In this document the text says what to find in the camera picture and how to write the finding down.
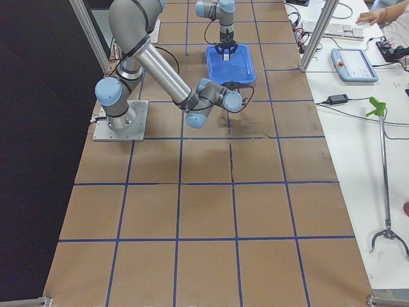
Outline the person's hand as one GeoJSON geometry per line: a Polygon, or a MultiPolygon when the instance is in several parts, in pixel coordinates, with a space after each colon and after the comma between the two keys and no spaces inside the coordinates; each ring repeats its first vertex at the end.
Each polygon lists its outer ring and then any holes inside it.
{"type": "Polygon", "coordinates": [[[356,24],[369,23],[370,25],[383,23],[385,15],[386,15],[385,8],[364,12],[359,15],[355,23],[356,24]]]}

